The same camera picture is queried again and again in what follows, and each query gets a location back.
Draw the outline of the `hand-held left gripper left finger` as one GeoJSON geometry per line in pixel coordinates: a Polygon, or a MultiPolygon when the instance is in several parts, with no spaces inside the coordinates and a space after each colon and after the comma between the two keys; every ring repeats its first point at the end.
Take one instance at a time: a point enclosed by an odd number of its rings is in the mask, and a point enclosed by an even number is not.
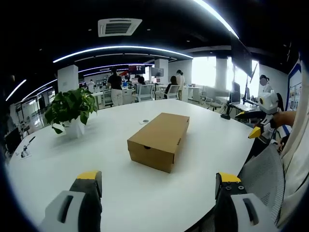
{"type": "Polygon", "coordinates": [[[99,232],[102,213],[102,172],[77,176],[69,190],[60,192],[46,207],[41,232],[99,232]]]}

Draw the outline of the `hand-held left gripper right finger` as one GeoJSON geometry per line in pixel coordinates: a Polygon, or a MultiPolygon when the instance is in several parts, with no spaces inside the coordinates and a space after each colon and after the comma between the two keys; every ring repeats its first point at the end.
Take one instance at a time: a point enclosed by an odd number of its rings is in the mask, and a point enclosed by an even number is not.
{"type": "Polygon", "coordinates": [[[247,193],[232,174],[216,174],[214,228],[216,232],[277,232],[278,228],[262,201],[247,193]]]}

